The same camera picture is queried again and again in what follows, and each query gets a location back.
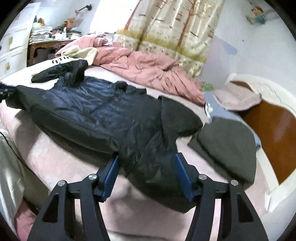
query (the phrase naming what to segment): bed sheet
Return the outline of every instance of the bed sheet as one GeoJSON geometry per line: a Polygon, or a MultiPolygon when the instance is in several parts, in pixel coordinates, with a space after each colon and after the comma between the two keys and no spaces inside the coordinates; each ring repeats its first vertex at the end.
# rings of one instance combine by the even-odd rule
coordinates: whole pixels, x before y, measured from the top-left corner
{"type": "MultiPolygon", "coordinates": [[[[49,63],[45,61],[20,70],[6,77],[2,82],[7,85],[52,88],[57,80],[44,84],[32,84],[30,82],[32,74],[46,69],[49,63]]],[[[91,66],[86,70],[86,75],[111,82],[126,81],[135,87],[143,88],[143,86],[127,81],[101,67],[91,66]]],[[[155,98],[159,95],[172,98],[193,110],[203,123],[207,122],[207,116],[202,107],[181,97],[164,94],[150,88],[147,88],[147,94],[155,98]]],[[[3,124],[11,134],[23,159],[50,190],[59,180],[66,180],[68,183],[77,182],[87,175],[97,172],[98,166],[92,164],[95,160],[91,160],[91,157],[78,151],[69,153],[59,147],[34,124],[25,111],[9,108],[3,102],[0,105],[0,114],[3,124]]],[[[179,138],[176,141],[178,151],[183,153],[187,162],[195,165],[200,173],[206,174],[213,180],[227,182],[204,159],[187,146],[189,140],[190,137],[186,137],[179,138]]],[[[263,216],[266,213],[265,193],[268,193],[268,186],[258,163],[254,185],[247,189],[246,193],[259,216],[263,216]]],[[[76,204],[77,219],[81,222],[79,202],[77,201],[76,204]]],[[[194,209],[183,214],[162,206],[140,193],[123,176],[118,176],[111,197],[105,203],[100,204],[100,208],[107,230],[154,237],[151,240],[159,240],[159,238],[175,241],[185,240],[194,213],[194,209]]],[[[217,239],[219,220],[220,200],[216,200],[210,241],[217,239]]]]}

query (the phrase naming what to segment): black cable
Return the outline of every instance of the black cable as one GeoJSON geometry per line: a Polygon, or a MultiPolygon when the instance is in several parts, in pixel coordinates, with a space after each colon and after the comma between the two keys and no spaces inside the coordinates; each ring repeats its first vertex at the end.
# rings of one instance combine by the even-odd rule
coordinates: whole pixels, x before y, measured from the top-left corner
{"type": "Polygon", "coordinates": [[[27,166],[27,164],[26,163],[24,163],[19,157],[18,157],[18,155],[15,153],[15,151],[13,150],[13,148],[12,148],[12,146],[10,145],[10,143],[9,143],[9,141],[7,140],[7,138],[6,138],[6,136],[2,133],[2,132],[0,132],[0,134],[4,137],[4,139],[6,140],[6,142],[7,142],[7,144],[8,144],[8,146],[11,148],[11,150],[13,151],[13,153],[16,155],[16,157],[19,159],[19,161],[31,172],[31,173],[33,173],[35,176],[37,176],[28,166],[27,166]]]}

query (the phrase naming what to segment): white wardrobe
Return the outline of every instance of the white wardrobe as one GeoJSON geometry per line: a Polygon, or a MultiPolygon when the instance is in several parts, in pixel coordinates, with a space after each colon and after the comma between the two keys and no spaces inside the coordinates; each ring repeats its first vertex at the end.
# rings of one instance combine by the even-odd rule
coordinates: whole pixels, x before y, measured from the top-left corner
{"type": "Polygon", "coordinates": [[[40,3],[28,4],[0,41],[0,80],[27,67],[29,37],[39,6],[40,3]]]}

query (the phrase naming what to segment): blue pillow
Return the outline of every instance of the blue pillow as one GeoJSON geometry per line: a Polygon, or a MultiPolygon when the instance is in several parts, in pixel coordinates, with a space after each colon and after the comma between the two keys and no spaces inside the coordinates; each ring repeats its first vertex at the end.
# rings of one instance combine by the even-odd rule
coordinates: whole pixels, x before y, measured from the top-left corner
{"type": "Polygon", "coordinates": [[[205,96],[205,100],[206,100],[206,113],[207,116],[211,122],[213,117],[221,117],[224,119],[230,119],[230,120],[235,120],[235,121],[240,121],[243,122],[249,129],[250,131],[253,133],[254,138],[255,138],[255,143],[256,143],[256,148],[257,150],[260,149],[261,147],[261,140],[259,138],[259,136],[256,134],[256,132],[248,125],[244,122],[244,120],[236,113],[226,110],[225,108],[223,108],[222,106],[220,106],[214,99],[213,97],[213,92],[204,92],[204,96],[205,96]]]}

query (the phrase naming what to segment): metal screw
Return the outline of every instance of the metal screw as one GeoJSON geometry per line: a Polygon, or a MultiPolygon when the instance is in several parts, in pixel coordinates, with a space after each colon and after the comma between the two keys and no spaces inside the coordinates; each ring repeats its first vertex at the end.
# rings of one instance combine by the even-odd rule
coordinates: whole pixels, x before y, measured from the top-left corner
{"type": "Polygon", "coordinates": [[[89,180],[95,180],[95,179],[96,179],[96,174],[89,175],[89,180]]]}
{"type": "Polygon", "coordinates": [[[230,182],[233,186],[237,186],[239,182],[237,180],[231,180],[230,182]]]}
{"type": "Polygon", "coordinates": [[[57,183],[60,187],[62,187],[63,185],[66,184],[66,182],[64,180],[60,180],[58,183],[57,183]]]}
{"type": "Polygon", "coordinates": [[[206,179],[207,179],[207,176],[206,176],[205,174],[200,174],[200,175],[198,176],[198,178],[199,178],[200,180],[206,180],[206,179]]]}

